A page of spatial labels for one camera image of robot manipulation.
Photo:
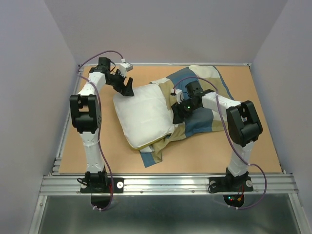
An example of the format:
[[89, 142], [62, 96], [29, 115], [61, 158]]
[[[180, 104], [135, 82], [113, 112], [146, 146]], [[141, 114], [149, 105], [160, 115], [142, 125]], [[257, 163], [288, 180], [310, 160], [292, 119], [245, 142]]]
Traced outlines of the blue beige white plaid pillowcase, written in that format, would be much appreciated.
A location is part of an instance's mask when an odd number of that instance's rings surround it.
[[[166, 99], [167, 108], [171, 110], [171, 106], [176, 103], [176, 98], [171, 95], [171, 89], [176, 88], [182, 90], [184, 98], [188, 99], [186, 85], [196, 80], [200, 83], [203, 90], [212, 90], [214, 86], [216, 86], [220, 95], [228, 99], [233, 99], [222, 75], [215, 66], [191, 65], [165, 78], [154, 80], [152, 83], [157, 84], [161, 88]], [[140, 154], [144, 166], [150, 167], [160, 163], [162, 161], [162, 150], [170, 142], [184, 140], [198, 133], [210, 133], [223, 130], [224, 128], [219, 114], [211, 109], [200, 107], [194, 110], [184, 122], [176, 125], [172, 134], [154, 142], [152, 144], [154, 152]]]

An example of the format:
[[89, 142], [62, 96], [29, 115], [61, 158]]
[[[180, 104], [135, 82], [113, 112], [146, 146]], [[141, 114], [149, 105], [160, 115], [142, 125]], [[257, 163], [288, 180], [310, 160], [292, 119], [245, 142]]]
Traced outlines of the white pillow yellow edge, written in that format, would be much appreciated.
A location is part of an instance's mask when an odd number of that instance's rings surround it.
[[143, 149], [174, 132], [173, 114], [156, 84], [133, 88], [134, 95], [113, 97], [123, 133], [133, 149]]

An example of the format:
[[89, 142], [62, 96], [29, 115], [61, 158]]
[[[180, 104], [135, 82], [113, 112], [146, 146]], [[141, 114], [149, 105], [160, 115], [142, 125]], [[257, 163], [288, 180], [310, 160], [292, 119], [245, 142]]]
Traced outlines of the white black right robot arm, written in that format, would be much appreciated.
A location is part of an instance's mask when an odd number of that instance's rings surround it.
[[186, 85], [188, 99], [181, 98], [180, 90], [172, 89], [176, 103], [171, 106], [174, 124], [180, 124], [199, 108], [211, 109], [220, 116], [222, 126], [232, 149], [225, 176], [210, 177], [208, 191], [252, 191], [249, 160], [254, 143], [263, 132], [259, 116], [251, 101], [239, 102], [218, 94], [216, 88], [203, 90], [198, 81]]

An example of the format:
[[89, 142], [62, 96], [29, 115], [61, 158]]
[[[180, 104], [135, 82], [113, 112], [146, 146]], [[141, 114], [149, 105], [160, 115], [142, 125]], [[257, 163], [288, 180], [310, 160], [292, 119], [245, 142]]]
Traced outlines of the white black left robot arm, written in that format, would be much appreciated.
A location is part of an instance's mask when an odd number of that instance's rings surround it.
[[100, 57], [98, 65], [90, 69], [89, 76], [81, 77], [86, 82], [83, 88], [69, 98], [72, 126], [82, 139], [87, 160], [84, 177], [78, 178], [83, 193], [108, 193], [114, 188], [108, 176], [111, 170], [100, 146], [100, 90], [104, 85], [110, 85], [122, 96], [134, 96], [133, 79], [126, 76], [132, 65], [121, 58], [120, 65], [113, 71], [111, 64], [109, 58]]

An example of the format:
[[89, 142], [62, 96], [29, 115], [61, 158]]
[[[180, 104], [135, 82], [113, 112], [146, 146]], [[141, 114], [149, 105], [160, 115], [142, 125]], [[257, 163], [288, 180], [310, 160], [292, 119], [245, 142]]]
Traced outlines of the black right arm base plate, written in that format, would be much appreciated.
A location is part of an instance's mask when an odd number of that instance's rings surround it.
[[247, 181], [251, 181], [248, 177], [230, 177], [230, 176], [213, 176], [209, 177], [209, 189], [208, 191], [214, 193], [234, 193], [244, 190], [245, 192], [252, 192], [254, 190], [253, 185], [247, 185]]

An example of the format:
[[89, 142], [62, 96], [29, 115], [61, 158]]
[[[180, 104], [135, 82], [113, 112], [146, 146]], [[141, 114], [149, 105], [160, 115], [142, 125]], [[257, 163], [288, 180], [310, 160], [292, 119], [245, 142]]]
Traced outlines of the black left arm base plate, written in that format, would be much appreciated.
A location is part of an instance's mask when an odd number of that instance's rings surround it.
[[[82, 194], [109, 194], [112, 190], [111, 178], [105, 183], [89, 183], [86, 184], [85, 178], [78, 178], [80, 183], [80, 193]], [[114, 177], [114, 194], [121, 194], [124, 191], [124, 178]]]

